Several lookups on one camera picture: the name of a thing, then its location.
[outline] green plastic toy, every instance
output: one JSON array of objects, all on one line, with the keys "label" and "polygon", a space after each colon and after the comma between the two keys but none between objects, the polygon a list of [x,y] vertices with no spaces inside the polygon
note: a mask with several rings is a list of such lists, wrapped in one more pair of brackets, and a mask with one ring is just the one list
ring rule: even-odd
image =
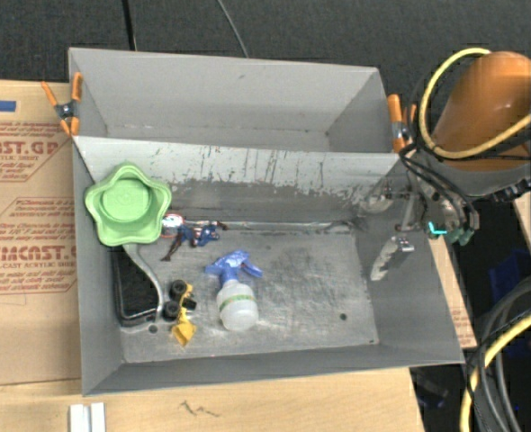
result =
[{"label": "green plastic toy", "polygon": [[108,247],[156,241],[171,200],[167,186],[129,162],[85,191],[85,207],[95,220],[98,238]]}]

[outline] black floor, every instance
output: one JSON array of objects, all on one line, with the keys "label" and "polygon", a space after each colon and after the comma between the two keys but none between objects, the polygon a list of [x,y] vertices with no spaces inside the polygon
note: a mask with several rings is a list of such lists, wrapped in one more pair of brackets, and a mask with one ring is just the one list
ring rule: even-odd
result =
[{"label": "black floor", "polygon": [[[251,58],[378,67],[386,94],[402,98],[469,46],[531,57],[531,0],[222,1]],[[216,0],[130,0],[130,9],[138,50],[244,56]],[[121,1],[0,0],[0,78],[66,81],[71,46],[128,49]],[[488,271],[525,247],[510,205],[481,205],[481,231],[455,248],[474,317],[491,306]],[[531,363],[510,368],[526,414]],[[424,410],[427,431],[457,430],[461,368],[428,375],[449,394],[442,408]]]}]

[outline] yellow cable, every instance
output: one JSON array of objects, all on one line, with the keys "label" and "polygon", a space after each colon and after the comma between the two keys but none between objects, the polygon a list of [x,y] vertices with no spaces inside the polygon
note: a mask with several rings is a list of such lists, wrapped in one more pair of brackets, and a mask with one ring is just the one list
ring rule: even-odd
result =
[{"label": "yellow cable", "polygon": [[[484,368],[487,368],[490,365],[491,361],[505,346],[507,346],[514,338],[526,331],[529,327],[531,327],[531,314],[529,314],[524,319],[520,320],[516,325],[511,327],[493,343],[493,345],[488,349],[485,354]],[[475,392],[479,377],[480,372],[479,369],[476,368],[470,376],[470,385],[472,386],[473,392]],[[463,394],[462,408],[460,411],[460,432],[470,432],[471,408],[472,397],[470,396],[470,392],[466,388],[465,393]]]},{"label": "yellow cable", "polygon": [[490,139],[479,146],[476,146],[474,148],[469,148],[467,150],[460,150],[457,152],[444,150],[437,146],[437,144],[431,139],[431,136],[428,132],[428,124],[426,122],[426,111],[429,106],[429,100],[431,97],[431,94],[434,90],[434,87],[436,86],[437,81],[439,78],[446,72],[446,70],[449,69],[449,67],[454,64],[458,59],[465,58],[466,56],[474,56],[474,55],[482,55],[485,56],[486,54],[491,53],[488,49],[485,48],[467,48],[462,49],[461,51],[458,51],[453,56],[450,56],[440,67],[439,69],[434,73],[434,75],[431,77],[427,84],[426,91],[424,92],[423,98],[421,100],[421,103],[419,104],[419,132],[426,142],[426,145],[436,154],[438,154],[440,157],[443,158],[451,158],[451,159],[459,159],[459,158],[468,158],[473,157],[475,155],[481,154],[485,150],[491,149],[501,142],[509,139],[511,136],[515,135],[516,133],[523,130],[527,125],[531,123],[531,113],[526,115],[523,119],[518,121],[516,124],[509,127],[507,130],[500,133],[498,136],[496,136],[493,139]]}]

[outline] gray metal bin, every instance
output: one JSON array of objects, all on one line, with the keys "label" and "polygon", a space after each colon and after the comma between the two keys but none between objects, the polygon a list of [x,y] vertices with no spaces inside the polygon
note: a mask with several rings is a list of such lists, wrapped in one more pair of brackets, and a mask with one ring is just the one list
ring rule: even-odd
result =
[{"label": "gray metal bin", "polygon": [[[368,270],[401,205],[370,214],[386,176],[386,98],[373,67],[71,49],[84,76],[74,138],[76,248],[84,394],[331,374],[463,361],[425,234],[380,282]],[[167,283],[193,285],[193,340],[160,323],[124,328],[113,270],[84,206],[87,187],[130,161],[172,191],[188,220],[229,224],[205,247],[140,247]],[[218,283],[203,269],[243,248],[264,276],[253,286],[260,321],[243,333],[219,320]]]}]

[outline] spray bottle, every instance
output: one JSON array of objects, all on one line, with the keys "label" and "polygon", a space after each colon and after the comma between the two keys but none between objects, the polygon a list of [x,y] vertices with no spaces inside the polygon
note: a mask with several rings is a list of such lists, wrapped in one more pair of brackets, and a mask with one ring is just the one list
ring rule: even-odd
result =
[{"label": "spray bottle", "polygon": [[244,331],[253,327],[259,319],[256,296],[250,286],[240,283],[241,269],[254,277],[261,277],[261,269],[251,264],[249,253],[238,249],[205,267],[206,274],[220,278],[217,296],[218,309],[223,326],[230,331]]}]

